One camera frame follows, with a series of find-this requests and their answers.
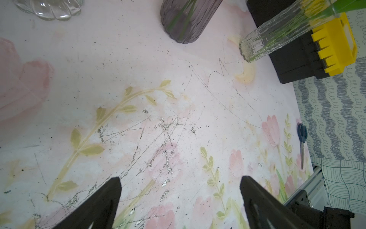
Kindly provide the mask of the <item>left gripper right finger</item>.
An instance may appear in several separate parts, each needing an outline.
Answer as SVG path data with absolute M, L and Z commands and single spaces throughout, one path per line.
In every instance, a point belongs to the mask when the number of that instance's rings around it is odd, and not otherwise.
M 243 176 L 240 191 L 251 229 L 311 229 L 250 176 Z

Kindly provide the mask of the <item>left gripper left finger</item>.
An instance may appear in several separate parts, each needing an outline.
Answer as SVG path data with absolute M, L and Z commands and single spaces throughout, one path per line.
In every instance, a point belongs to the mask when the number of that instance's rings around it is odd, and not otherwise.
M 118 177 L 111 178 L 54 228 L 111 229 L 121 191 L 120 179 Z

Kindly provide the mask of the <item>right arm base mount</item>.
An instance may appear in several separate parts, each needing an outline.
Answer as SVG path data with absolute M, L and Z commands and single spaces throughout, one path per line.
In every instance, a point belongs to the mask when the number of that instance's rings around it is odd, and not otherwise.
M 303 189 L 286 204 L 286 207 L 314 229 L 350 229 L 351 219 L 355 217 L 355 214 L 348 210 L 330 207 L 317 210 L 311 207 L 308 194 Z

